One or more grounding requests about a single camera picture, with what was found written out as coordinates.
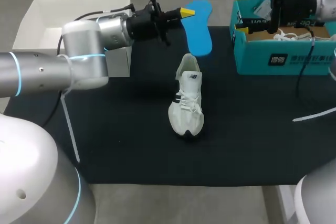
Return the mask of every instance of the cardboard box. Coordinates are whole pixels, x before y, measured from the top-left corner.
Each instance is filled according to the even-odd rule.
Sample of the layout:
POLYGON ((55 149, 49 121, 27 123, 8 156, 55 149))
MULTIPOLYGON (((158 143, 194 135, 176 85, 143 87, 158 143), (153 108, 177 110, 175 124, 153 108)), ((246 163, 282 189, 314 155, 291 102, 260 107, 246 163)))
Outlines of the cardboard box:
MULTIPOLYGON (((117 9, 130 3, 131 0, 34 0, 20 24, 13 51, 34 51, 56 56, 64 24, 85 13, 117 9)), ((130 10, 123 12, 131 15, 130 10)), ((106 15, 93 15, 87 19, 106 15)), ((64 53, 63 43, 60 52, 64 53)), ((130 76, 131 52, 131 47, 106 52, 110 77, 130 76)))
MULTIPOLYGON (((234 1, 230 34, 234 45, 235 61, 239 74, 298 75, 311 48, 310 41, 278 41, 266 31, 245 34, 235 30, 236 23, 266 22, 254 12, 264 0, 234 1)), ((305 28, 294 28, 297 23, 309 25, 318 37, 336 34, 336 22, 320 23, 302 20, 290 24, 280 24, 284 33, 302 35, 305 28)), ((316 41, 312 57, 304 71, 309 75, 327 75, 330 62, 335 58, 336 41, 316 41)))

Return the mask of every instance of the white box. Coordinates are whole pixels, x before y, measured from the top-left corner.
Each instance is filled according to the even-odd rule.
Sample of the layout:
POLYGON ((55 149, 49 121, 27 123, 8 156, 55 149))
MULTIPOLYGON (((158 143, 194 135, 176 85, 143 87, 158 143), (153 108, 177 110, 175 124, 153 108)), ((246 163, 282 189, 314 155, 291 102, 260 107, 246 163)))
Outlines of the white box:
MULTIPOLYGON (((55 55, 62 26, 77 17, 98 10, 127 6, 131 0, 33 0, 17 32, 13 51, 34 51, 55 55)), ((123 11, 131 16, 130 10, 123 11)), ((85 19, 106 16, 100 14, 85 19)), ((131 47, 106 52, 110 77, 129 77, 131 47)))

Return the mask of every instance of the shoe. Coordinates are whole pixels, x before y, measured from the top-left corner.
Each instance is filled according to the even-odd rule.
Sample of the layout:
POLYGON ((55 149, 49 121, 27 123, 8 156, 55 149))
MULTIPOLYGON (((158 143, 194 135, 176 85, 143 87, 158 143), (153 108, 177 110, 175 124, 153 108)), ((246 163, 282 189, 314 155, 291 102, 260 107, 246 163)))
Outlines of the shoe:
POLYGON ((181 136, 196 136, 204 124, 201 109, 202 73, 197 60, 185 54, 176 72, 180 90, 168 109, 170 124, 181 136))

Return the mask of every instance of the blue insole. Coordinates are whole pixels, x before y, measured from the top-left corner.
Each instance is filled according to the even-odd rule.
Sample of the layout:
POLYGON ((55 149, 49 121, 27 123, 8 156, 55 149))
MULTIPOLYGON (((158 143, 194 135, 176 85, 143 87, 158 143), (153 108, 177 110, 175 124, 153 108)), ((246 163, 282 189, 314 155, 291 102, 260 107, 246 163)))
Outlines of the blue insole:
POLYGON ((185 8, 195 10, 194 16, 181 20, 187 35, 189 52, 195 57, 206 56, 212 50, 212 41, 207 26, 212 5, 208 0, 194 0, 185 8))

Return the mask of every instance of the black table mat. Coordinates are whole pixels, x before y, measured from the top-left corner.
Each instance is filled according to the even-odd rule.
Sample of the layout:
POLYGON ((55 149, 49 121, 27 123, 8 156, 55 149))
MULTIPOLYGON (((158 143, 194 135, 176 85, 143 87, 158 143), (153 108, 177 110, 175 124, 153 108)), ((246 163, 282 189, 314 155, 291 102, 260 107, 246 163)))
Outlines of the black table mat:
MULTIPOLYGON (((304 76, 296 99, 297 77, 238 75, 228 27, 210 31, 213 51, 198 59, 205 125, 195 142, 176 136, 168 119, 175 72, 187 52, 182 30, 170 32, 171 47, 135 43, 130 78, 111 78, 103 88, 66 97, 80 155, 76 165, 89 183, 296 184, 336 157, 336 113, 292 122, 335 107, 336 82, 304 76)), ((5 114, 42 124, 56 97, 11 98, 5 114)), ((61 106, 46 130, 76 163, 61 106)))

